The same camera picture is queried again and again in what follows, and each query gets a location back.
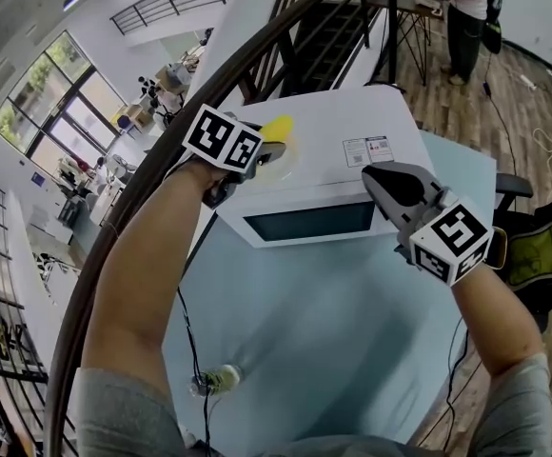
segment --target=light blue table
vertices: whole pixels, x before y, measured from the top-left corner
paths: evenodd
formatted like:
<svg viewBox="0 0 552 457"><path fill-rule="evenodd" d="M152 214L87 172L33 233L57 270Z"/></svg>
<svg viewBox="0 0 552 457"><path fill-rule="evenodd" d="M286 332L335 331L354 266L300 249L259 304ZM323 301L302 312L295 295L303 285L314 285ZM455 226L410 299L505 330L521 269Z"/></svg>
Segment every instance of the light blue table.
<svg viewBox="0 0 552 457"><path fill-rule="evenodd" d="M423 139L439 179L491 219L496 162ZM460 313L449 289L395 247L390 235L255 249L217 220L181 285L200 367L245 373L214 409L215 448L244 456L315 435L409 439L445 380ZM204 439L178 299L164 353L179 420Z"/></svg>

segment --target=wooden floor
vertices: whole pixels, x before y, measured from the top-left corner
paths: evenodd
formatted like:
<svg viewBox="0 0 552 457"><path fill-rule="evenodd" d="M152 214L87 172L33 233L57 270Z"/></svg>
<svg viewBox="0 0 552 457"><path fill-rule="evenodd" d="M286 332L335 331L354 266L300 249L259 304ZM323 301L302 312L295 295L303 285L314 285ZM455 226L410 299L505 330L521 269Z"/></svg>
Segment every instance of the wooden floor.
<svg viewBox="0 0 552 457"><path fill-rule="evenodd" d="M398 53L397 83L407 90L405 100L416 121L425 130L491 155L498 161L499 171L512 173L515 168L518 175L529 179L535 191L534 198L518 201L519 211L533 211L546 204L552 189L546 167L549 154L533 141L532 132L541 128L552 137L552 76L544 66L511 48L504 47L499 55L492 57L488 82L493 100L510 132L509 146L502 122L483 93L488 61L486 49L482 48L470 83L461 88L452 87L440 72L440 65L446 63L448 57L444 26L433 23L432 28L426 87L422 86L407 47L401 46ZM530 90L522 82L521 74L532 80L537 89ZM552 373L552 312L544 342ZM481 416L488 384L488 375L480 365L471 341L469 355L457 372L452 392L456 420L448 454L466 455L470 437ZM450 414L443 416L446 412L445 395L446 387L410 444L422 443L422 447L426 448L443 448L451 421Z"/></svg>

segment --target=warning sticker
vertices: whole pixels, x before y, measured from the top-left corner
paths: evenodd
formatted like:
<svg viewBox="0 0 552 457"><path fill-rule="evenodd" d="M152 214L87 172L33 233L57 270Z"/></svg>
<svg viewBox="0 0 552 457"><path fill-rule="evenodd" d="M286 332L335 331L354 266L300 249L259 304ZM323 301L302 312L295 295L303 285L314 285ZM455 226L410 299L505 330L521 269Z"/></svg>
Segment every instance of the warning sticker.
<svg viewBox="0 0 552 457"><path fill-rule="evenodd" d="M385 136L344 141L344 151L349 168L394 161L388 139Z"/></svg>
<svg viewBox="0 0 552 457"><path fill-rule="evenodd" d="M387 137L368 137L365 141L367 143L367 150L369 151L369 159L372 163L394 161Z"/></svg>

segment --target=microwave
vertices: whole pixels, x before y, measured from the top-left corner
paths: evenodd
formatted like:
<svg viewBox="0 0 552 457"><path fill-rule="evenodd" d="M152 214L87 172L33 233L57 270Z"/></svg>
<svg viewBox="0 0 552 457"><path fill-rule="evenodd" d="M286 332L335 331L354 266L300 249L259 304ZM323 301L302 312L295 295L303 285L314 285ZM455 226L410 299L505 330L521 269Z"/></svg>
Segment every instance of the microwave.
<svg viewBox="0 0 552 457"><path fill-rule="evenodd" d="M388 100L376 93L387 93ZM376 101L388 108L389 120L377 121L372 113L350 120L351 107L378 111ZM255 248L395 233L366 192L361 171L372 162L397 160L434 172L401 94L389 87L334 90L236 111L239 119L256 124L285 113L294 123L285 154L259 167L254 179L217 208L219 216Z"/></svg>

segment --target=black pants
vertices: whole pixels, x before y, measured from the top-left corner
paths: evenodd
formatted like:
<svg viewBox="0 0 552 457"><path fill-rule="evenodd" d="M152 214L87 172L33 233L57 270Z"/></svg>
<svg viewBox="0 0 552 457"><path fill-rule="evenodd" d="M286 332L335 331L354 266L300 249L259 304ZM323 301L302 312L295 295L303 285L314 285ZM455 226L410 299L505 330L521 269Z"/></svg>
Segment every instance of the black pants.
<svg viewBox="0 0 552 457"><path fill-rule="evenodd" d="M479 20L453 5L447 13L447 44L451 58L452 75L458 74L464 81L470 79L479 57L484 20Z"/></svg>

